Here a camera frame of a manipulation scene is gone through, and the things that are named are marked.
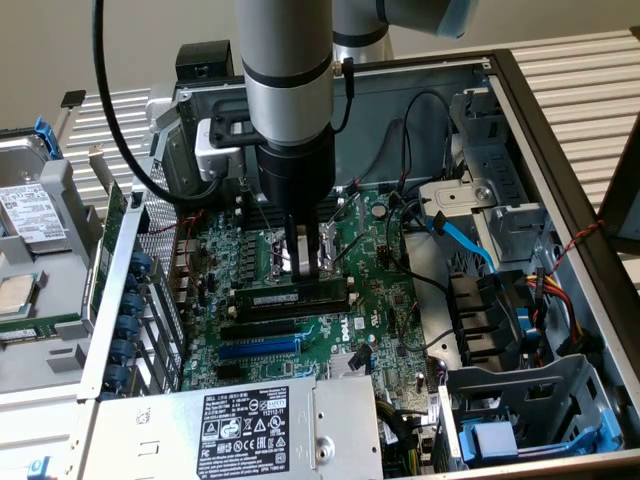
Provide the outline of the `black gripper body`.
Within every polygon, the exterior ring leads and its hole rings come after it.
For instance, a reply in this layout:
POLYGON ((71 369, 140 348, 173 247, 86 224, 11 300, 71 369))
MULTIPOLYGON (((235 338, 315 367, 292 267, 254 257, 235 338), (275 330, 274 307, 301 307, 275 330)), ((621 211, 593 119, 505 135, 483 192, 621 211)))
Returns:
POLYGON ((256 159, 267 199, 291 216, 309 216, 334 186, 334 131, 295 146, 257 145, 256 159))

